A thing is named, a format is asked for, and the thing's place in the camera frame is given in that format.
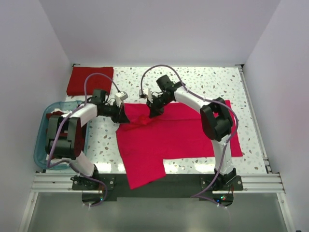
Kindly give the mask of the bright pink-red t-shirt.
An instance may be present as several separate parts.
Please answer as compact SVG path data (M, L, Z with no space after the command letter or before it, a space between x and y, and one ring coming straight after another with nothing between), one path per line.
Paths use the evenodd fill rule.
M214 157L200 114L185 104L170 103L154 118L145 104L126 103L124 110L130 122L119 125L116 139L130 189L165 177L164 160Z

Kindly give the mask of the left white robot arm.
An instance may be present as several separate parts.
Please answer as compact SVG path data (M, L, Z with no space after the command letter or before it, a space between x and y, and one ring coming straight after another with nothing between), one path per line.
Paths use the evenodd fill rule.
M126 92L119 91L114 95L114 102L110 103L105 90L95 89L93 95L73 111L51 115L45 143L46 168L66 164L84 176L83 184L88 189L96 189L100 184L97 168L84 154L87 124L98 116L110 117L114 123L128 123L124 108L127 98Z

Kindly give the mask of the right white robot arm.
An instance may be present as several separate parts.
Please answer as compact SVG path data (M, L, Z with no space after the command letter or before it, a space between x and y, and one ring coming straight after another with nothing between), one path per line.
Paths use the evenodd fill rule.
M203 98L187 89L182 81L174 83L167 75L164 75L156 82L161 90L158 96L154 96L149 89L140 90L140 97L147 99L150 117L162 115L164 107L172 101L183 103L198 112L201 117L202 130L211 140L215 155L215 176L206 189L215 185L221 190L227 189L237 175L230 146L230 141L237 132L232 131L232 126L235 125L237 129L239 125L236 115L224 99Z

